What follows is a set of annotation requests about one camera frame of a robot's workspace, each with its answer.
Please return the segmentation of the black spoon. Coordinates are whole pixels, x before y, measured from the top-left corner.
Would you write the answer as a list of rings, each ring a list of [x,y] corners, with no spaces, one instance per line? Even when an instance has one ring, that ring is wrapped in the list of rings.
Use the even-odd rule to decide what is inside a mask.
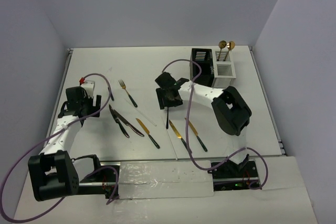
[[[166,129],[169,129],[169,108],[166,109]]]

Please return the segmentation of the gold spoon green handle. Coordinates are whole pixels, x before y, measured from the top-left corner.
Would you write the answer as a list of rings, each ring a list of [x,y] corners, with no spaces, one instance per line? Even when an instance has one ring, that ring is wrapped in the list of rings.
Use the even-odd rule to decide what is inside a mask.
[[[235,48],[235,46],[236,46],[236,44],[235,44],[234,41],[229,41],[227,43],[227,53],[226,53],[226,55],[224,57],[224,61],[227,60],[227,57],[228,57],[229,53]]]
[[[218,43],[218,47],[219,47],[219,54],[216,58],[216,61],[219,61],[220,58],[221,58],[221,53],[222,53],[222,50],[227,46],[227,42],[225,40],[221,40],[219,43]]]

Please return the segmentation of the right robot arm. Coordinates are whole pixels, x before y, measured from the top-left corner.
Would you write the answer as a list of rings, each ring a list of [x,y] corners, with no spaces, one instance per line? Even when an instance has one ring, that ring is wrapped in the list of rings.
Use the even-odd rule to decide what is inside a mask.
[[[155,82],[159,86],[156,89],[159,106],[163,108],[174,108],[187,102],[186,119],[184,132],[186,148],[191,162],[200,170],[212,171],[219,168],[227,161],[228,171],[233,177],[240,177],[245,173],[246,162],[249,159],[251,148],[246,146],[246,129],[252,116],[251,109],[240,95],[238,90],[232,86],[227,88],[211,88],[195,83],[192,80],[180,78],[175,80],[170,73],[162,72]],[[190,147],[189,126],[192,104],[197,103],[208,107],[213,111],[217,125],[225,135],[232,137],[233,143],[238,146],[219,164],[211,167],[199,165]]]

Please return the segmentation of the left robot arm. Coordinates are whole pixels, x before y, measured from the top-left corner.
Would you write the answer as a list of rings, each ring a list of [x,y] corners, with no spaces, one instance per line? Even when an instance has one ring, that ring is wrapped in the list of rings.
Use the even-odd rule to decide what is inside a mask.
[[[67,88],[66,101],[62,104],[52,138],[39,155],[28,160],[28,170],[37,201],[76,195],[79,189],[78,173],[69,151],[83,117],[94,114],[99,117],[101,95],[94,96],[94,81]]]

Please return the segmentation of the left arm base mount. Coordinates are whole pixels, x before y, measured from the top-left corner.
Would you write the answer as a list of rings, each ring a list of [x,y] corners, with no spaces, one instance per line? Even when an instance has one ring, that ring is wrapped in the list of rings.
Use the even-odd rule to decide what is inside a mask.
[[[85,161],[92,161],[91,172],[79,179],[79,189],[77,195],[104,195],[105,199],[115,200],[119,198],[118,179],[120,164],[102,164],[95,154],[84,155],[72,158],[72,162],[79,168],[85,166]]]

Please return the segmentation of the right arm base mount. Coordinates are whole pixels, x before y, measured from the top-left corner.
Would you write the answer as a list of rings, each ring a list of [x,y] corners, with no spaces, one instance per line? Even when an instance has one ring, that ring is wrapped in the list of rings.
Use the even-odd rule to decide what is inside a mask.
[[[260,186],[256,163],[249,156],[240,164],[228,160],[208,173],[212,175],[214,191],[248,190]]]

